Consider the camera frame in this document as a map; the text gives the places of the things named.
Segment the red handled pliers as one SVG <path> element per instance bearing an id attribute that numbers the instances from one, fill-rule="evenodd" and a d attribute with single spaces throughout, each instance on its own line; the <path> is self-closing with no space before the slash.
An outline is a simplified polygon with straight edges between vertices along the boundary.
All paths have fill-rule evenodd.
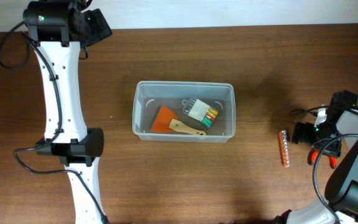
<path id="1" fill-rule="evenodd" d="M 318 155 L 318 151 L 312 151 L 311 154 L 310 154 L 310 158 L 309 158 L 309 162 L 308 164 L 313 166 L 315 161 L 316 161 L 316 158 L 317 158 L 317 155 Z M 336 169 L 337 168 L 337 160 L 335 157 L 333 156 L 328 156 L 328 159 L 329 159 L 329 165 L 332 169 Z"/>

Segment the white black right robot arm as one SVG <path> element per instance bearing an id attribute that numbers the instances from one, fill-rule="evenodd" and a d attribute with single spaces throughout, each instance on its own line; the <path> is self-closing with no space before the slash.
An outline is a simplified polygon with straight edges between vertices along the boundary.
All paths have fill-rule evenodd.
<path id="1" fill-rule="evenodd" d="M 308 162 L 317 201 L 287 210 L 274 223 L 358 223 L 358 96 L 333 94 L 328 105 L 307 110 L 315 123 L 296 123 L 293 135 L 278 135 L 282 164 L 289 167 L 289 143 L 310 145 Z"/>

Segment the clear plastic container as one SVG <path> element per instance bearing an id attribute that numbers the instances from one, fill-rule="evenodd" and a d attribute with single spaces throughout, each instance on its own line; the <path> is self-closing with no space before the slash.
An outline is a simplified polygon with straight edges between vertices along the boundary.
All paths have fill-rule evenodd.
<path id="1" fill-rule="evenodd" d="M 210 127 L 187 114 L 188 101 L 197 99 L 218 112 Z M 162 106 L 172 110 L 185 125 L 205 135 L 155 133 L 152 125 Z M 227 142 L 236 133 L 236 101 L 229 83 L 141 81 L 135 91 L 132 130 L 145 141 Z"/>

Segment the orange scraper wooden handle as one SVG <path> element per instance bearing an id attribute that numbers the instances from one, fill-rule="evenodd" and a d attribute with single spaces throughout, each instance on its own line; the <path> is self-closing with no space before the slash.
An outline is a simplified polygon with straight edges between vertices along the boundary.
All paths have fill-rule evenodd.
<path id="1" fill-rule="evenodd" d="M 173 132 L 205 136 L 206 132 L 191 128 L 181 122 L 178 116 L 166 106 L 161 106 L 150 129 L 153 133 L 168 134 Z"/>

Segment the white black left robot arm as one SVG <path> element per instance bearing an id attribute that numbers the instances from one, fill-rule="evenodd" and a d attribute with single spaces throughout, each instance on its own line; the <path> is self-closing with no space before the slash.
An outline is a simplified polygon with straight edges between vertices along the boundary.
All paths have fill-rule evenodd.
<path id="1" fill-rule="evenodd" d="M 58 157 L 73 193 L 76 223 L 108 223 L 99 191 L 104 149 L 101 128 L 85 125 L 78 79 L 80 52 L 111 36 L 99 9 L 89 1 L 32 1 L 23 12 L 25 40 L 39 60 L 44 87 L 44 138 L 33 150 Z"/>

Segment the orange socket bit rail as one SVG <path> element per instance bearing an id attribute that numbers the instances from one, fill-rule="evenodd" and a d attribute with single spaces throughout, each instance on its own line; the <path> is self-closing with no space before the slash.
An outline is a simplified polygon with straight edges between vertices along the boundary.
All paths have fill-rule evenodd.
<path id="1" fill-rule="evenodd" d="M 288 153 L 288 141 L 287 141 L 287 131 L 281 130 L 278 134 L 279 147 L 280 147 L 280 155 L 282 164 L 285 168 L 289 168 L 290 159 Z"/>

